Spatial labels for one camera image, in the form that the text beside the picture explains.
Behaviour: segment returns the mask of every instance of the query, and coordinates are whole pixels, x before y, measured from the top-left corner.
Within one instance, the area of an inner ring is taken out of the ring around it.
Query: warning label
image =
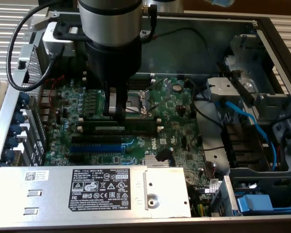
[[[130,210],[129,169],[74,169],[69,209]]]

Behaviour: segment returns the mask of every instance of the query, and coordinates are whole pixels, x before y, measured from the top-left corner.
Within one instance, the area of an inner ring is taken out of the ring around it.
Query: chip
[[[186,130],[185,133],[190,135],[190,134],[193,134],[193,131],[192,130]]]
[[[186,155],[187,160],[193,160],[193,155],[192,154],[187,154]]]
[[[174,108],[173,102],[167,102],[167,108]]]

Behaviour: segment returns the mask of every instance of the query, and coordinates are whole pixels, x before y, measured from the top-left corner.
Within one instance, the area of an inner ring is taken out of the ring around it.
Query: black cable
[[[130,110],[130,111],[132,111],[132,112],[134,112],[134,113],[139,113],[139,114],[140,114],[140,112],[138,112],[138,111],[136,111],[136,110],[133,110],[133,109],[131,109],[131,108],[126,107],[126,109],[127,109],[127,110]]]
[[[211,121],[212,123],[216,124],[217,126],[219,126],[219,127],[223,130],[224,128],[223,128],[223,125],[222,125],[222,124],[220,124],[218,121],[216,121],[216,120],[214,120],[214,119],[211,119],[209,116],[206,116],[205,114],[203,114],[203,113],[202,113],[202,112],[197,108],[197,106],[196,106],[195,103],[194,103],[194,96],[195,96],[195,93],[196,93],[196,85],[195,85],[195,83],[194,83],[192,80],[190,80],[190,79],[187,79],[187,81],[189,81],[189,82],[193,85],[192,104],[193,104],[195,110],[196,110],[196,111],[197,111],[201,116],[203,116],[203,117],[206,118],[207,120]]]
[[[198,151],[212,151],[212,150],[218,150],[218,149],[224,149],[224,146],[221,147],[214,147],[214,148],[210,148],[210,149],[197,149]]]
[[[17,38],[17,35],[18,33],[20,32],[21,28],[23,27],[23,25],[26,23],[26,21],[28,19],[30,19],[35,13],[43,10],[44,8],[47,8],[49,6],[52,6],[52,5],[55,5],[55,4],[58,4],[60,2],[62,2],[63,0],[57,0],[57,1],[54,1],[54,2],[48,2],[48,3],[45,3],[41,6],[38,6],[32,10],[30,10],[22,19],[21,21],[18,23],[17,27],[15,28],[13,34],[12,34],[12,37],[11,37],[11,41],[10,41],[10,44],[9,44],[9,47],[8,47],[8,51],[7,51],[7,58],[6,58],[6,74],[7,74],[7,78],[8,78],[8,81],[10,83],[10,85],[18,90],[18,91],[24,91],[24,92],[27,92],[27,91],[32,91],[34,89],[36,89],[37,87],[39,87],[40,85],[42,85],[42,83],[44,82],[44,80],[49,76],[57,58],[63,53],[64,51],[64,47],[63,48],[59,48],[61,49],[60,53],[58,54],[52,54],[51,55],[51,58],[50,58],[50,62],[49,62],[49,65],[48,65],[48,68],[45,72],[45,74],[42,76],[42,78],[36,82],[35,84],[29,86],[29,87],[21,87],[21,86],[18,86],[14,80],[13,80],[13,77],[12,77],[12,74],[11,74],[11,59],[12,59],[12,52],[13,52],[13,48],[14,48],[14,44],[15,44],[15,41],[16,41],[16,38]]]
[[[273,122],[271,122],[268,127],[267,127],[267,134],[270,135],[271,131],[272,131],[272,128],[275,124],[279,123],[279,122],[282,122],[282,121],[285,121],[285,120],[288,120],[291,118],[291,115],[289,116],[284,116],[283,118],[280,118],[280,119],[277,119],[277,120],[274,120]]]
[[[141,42],[143,44],[149,43],[153,39],[153,35],[155,33],[156,25],[157,25],[157,5],[150,5],[149,7],[149,15],[151,18],[151,32],[148,36],[143,38]]]
[[[208,98],[206,98],[206,96],[204,95],[204,93],[199,89],[199,87],[197,85],[196,86],[196,89],[198,91],[198,93],[200,93],[202,95],[202,97],[204,98],[205,101],[209,102],[210,100]]]
[[[169,31],[169,32],[166,32],[166,33],[162,33],[162,34],[158,34],[155,36],[155,38],[159,38],[159,37],[163,37],[163,36],[167,36],[167,35],[170,35],[170,34],[174,34],[174,33],[177,33],[179,31],[191,31],[191,32],[194,32],[204,43],[204,46],[207,50],[207,54],[209,56],[209,58],[212,60],[212,61],[215,61],[215,59],[213,59],[212,55],[211,55],[211,51],[210,51],[210,47],[206,41],[206,39],[204,38],[204,36],[202,35],[202,33],[200,33],[197,29],[195,28],[192,28],[192,27],[184,27],[184,28],[178,28],[178,29],[175,29],[175,30],[172,30],[172,31]],[[220,70],[220,68],[218,67],[217,63],[214,62],[214,65],[215,67]]]
[[[285,147],[287,145],[286,139],[290,139],[291,137],[291,130],[286,131],[283,133],[281,139],[280,139],[280,171],[285,171],[286,170],[286,154],[285,154]]]

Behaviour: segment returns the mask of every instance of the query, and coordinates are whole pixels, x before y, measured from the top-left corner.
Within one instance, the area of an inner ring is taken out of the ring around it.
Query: barcode
[[[26,181],[34,181],[35,180],[35,172],[27,172],[25,180]]]
[[[215,193],[219,189],[219,179],[212,179],[209,183],[209,190],[211,193]]]

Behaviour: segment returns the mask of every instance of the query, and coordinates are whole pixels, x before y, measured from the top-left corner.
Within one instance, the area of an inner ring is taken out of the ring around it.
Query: motherboard
[[[44,90],[48,150],[45,166],[183,167],[190,184],[209,184],[191,90],[177,78],[152,79],[129,91],[126,120],[103,116],[104,91],[83,82]]]

